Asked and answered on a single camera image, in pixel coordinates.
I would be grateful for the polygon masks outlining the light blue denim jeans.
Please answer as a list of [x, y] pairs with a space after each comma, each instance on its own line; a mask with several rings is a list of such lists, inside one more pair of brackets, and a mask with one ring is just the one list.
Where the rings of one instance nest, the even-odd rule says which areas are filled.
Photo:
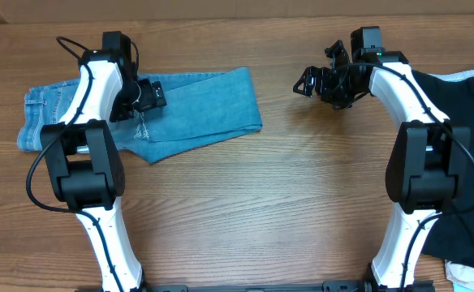
[[[111, 133], [119, 150], [149, 163], [178, 153], [259, 131], [262, 120], [250, 71], [147, 74], [160, 82], [166, 106], [118, 122]], [[56, 123], [78, 88], [77, 79], [30, 88], [24, 96], [25, 124], [17, 146], [40, 151], [41, 128]]]

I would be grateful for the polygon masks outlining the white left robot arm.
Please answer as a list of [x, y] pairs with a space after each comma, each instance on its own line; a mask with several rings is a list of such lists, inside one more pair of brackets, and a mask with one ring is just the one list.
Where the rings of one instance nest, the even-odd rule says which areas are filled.
[[41, 129], [42, 152], [55, 197], [76, 215], [101, 270], [101, 290], [142, 291], [144, 272], [127, 235], [121, 208], [125, 175], [110, 126], [131, 113], [141, 95], [132, 43], [105, 32], [98, 50], [78, 57], [80, 82], [58, 123]]

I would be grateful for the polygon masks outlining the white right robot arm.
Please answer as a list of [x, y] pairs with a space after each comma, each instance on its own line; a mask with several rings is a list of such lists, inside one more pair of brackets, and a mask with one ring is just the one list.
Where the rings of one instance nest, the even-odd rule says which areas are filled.
[[324, 291], [433, 291], [417, 281], [416, 263], [433, 225], [463, 189], [470, 131], [454, 127], [416, 82], [407, 58], [383, 47], [378, 26], [351, 33], [351, 48], [336, 41], [325, 49], [329, 67], [310, 66], [293, 91], [335, 110], [371, 95], [380, 100], [398, 130], [386, 167], [392, 211], [379, 252], [363, 280], [324, 281]]

